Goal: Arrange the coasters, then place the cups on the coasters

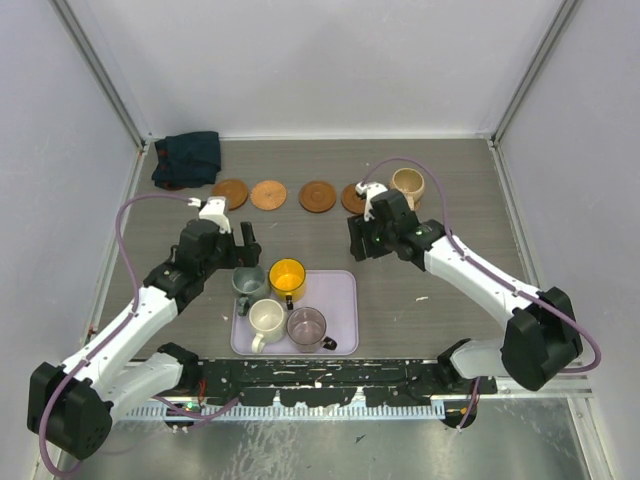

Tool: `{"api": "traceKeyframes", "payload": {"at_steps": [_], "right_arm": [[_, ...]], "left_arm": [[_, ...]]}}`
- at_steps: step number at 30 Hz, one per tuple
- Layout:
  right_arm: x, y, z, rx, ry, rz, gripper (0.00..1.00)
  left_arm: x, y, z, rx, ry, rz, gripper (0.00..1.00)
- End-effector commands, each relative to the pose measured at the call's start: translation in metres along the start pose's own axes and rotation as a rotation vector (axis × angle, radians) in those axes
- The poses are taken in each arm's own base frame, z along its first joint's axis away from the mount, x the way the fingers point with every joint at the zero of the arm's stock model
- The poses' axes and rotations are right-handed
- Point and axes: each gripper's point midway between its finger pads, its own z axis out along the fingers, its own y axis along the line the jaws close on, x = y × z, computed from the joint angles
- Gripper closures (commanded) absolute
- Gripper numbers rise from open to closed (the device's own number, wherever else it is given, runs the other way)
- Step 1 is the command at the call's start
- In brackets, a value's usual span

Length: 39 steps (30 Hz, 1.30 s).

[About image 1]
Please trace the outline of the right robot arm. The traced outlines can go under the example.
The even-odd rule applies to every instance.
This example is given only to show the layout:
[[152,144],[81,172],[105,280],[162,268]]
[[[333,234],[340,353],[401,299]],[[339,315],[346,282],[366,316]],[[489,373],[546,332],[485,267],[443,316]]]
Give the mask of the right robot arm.
[[509,376],[540,390],[583,352],[568,296],[540,291],[506,275],[447,233],[436,220],[420,221],[404,195],[376,182],[359,183],[363,213],[348,219],[352,256],[363,261],[394,253],[441,278],[481,306],[500,326],[490,341],[463,339],[437,358],[444,390],[459,394],[477,377]]

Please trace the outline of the beige ceramic mug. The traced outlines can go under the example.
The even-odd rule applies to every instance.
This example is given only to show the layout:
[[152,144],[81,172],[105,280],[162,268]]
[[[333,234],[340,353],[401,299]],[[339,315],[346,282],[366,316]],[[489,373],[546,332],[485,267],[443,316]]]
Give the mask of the beige ceramic mug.
[[425,191],[425,180],[419,171],[411,168],[401,168],[391,176],[389,187],[400,191],[405,196],[410,207],[412,201],[421,202]]

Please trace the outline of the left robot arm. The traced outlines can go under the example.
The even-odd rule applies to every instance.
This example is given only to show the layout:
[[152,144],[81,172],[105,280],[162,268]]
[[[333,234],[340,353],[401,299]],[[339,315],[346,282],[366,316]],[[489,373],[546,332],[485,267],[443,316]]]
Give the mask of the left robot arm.
[[78,460],[92,456],[126,413],[160,393],[194,393],[203,373],[199,357],[174,343],[143,364],[125,368],[133,355],[175,320],[218,270],[258,264],[262,248],[253,226],[241,225],[243,242],[210,220],[191,220],[170,257],[144,279],[131,303],[89,344],[60,365],[44,362],[29,384],[27,427],[39,447],[53,444]]

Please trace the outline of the brown wooden coaster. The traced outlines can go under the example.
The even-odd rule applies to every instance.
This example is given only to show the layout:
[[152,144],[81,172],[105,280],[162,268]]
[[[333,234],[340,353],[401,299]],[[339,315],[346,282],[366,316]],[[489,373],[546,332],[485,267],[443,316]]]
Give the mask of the brown wooden coaster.
[[342,190],[341,204],[351,214],[360,215],[365,212],[366,199],[358,195],[356,184],[351,183]]
[[337,200],[335,188],[326,181],[307,182],[299,192],[299,203],[308,212],[314,214],[331,210]]
[[249,189],[240,179],[226,179],[216,183],[212,188],[213,196],[225,197],[230,211],[242,207],[248,197]]

